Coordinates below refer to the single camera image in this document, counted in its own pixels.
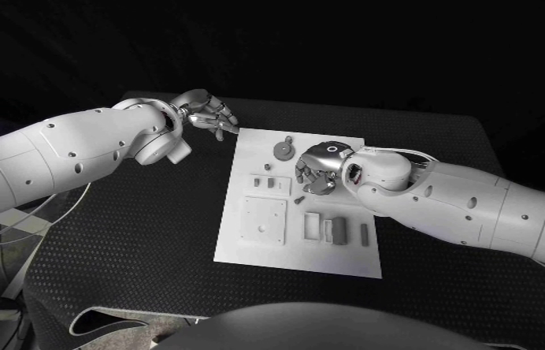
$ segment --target black table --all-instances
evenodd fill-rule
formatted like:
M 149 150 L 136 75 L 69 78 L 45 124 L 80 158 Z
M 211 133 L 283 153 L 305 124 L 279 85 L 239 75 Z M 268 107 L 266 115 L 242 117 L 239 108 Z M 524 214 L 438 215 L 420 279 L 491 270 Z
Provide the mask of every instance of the black table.
M 175 94 L 129 92 L 123 99 L 136 96 L 168 101 Z M 364 137 L 503 176 L 469 117 L 223 100 L 242 127 Z M 185 128 L 187 159 L 151 166 L 125 160 L 50 229 L 24 286 L 43 350 L 142 325 L 93 307 L 208 317 L 282 301 L 374 308 L 477 341 L 545 348 L 545 269 L 518 255 L 446 244 L 389 218 L 376 219 L 381 280 L 211 262 L 236 144 L 224 137 L 217 143 Z

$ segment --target robotic hand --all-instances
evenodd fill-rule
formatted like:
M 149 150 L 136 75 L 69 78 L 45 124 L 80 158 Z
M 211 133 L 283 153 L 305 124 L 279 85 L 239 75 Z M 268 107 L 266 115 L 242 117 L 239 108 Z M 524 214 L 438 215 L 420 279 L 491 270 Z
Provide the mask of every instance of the robotic hand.
M 428 158 L 412 163 L 397 152 Z M 520 254 L 545 262 L 545 193 L 417 151 L 350 146 L 308 148 L 295 166 L 302 190 L 327 195 L 338 182 L 376 216 L 452 244 Z
M 237 120 L 203 89 L 169 103 L 135 98 L 110 109 L 66 114 L 0 136 L 0 212 L 109 175 L 123 158 L 149 165 L 190 154 L 182 126 L 206 128 L 223 140 Z

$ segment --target hole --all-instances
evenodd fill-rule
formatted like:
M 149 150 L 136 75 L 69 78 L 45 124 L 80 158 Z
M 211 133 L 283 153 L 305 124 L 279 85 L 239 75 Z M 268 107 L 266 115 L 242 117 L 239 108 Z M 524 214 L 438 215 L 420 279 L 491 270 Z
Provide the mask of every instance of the hole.
M 477 198 L 472 197 L 466 202 L 466 208 L 471 210 L 477 206 Z
M 423 196 L 429 198 L 430 192 L 433 191 L 433 186 L 428 186 L 428 188 L 423 191 Z

